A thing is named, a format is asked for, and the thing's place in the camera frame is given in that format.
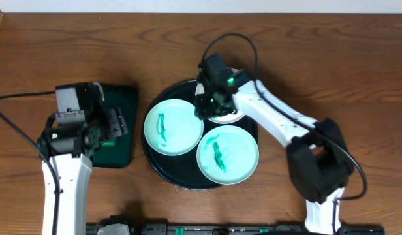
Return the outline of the green sponge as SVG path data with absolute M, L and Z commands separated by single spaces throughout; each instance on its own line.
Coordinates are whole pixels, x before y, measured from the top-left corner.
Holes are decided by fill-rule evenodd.
M 101 144 L 102 147 L 114 147 L 115 145 L 116 145 L 116 139 L 115 138 L 106 140 Z

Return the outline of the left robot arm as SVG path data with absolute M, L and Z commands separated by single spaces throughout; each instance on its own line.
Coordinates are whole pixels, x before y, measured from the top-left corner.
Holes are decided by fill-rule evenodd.
M 68 104 L 51 114 L 36 147 L 45 184 L 43 234 L 85 234 L 93 167 L 123 168 L 131 158 L 134 120 L 118 107 Z

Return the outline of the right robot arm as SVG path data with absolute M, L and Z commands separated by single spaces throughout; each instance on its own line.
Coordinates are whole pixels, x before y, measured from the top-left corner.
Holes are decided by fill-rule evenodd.
M 196 80 L 202 87 L 195 95 L 196 115 L 207 119 L 241 112 L 267 130 L 286 149 L 291 182 L 306 200 L 306 229 L 337 234 L 343 192 L 358 166 L 336 122 L 295 111 L 245 70 L 217 76 L 201 72 Z

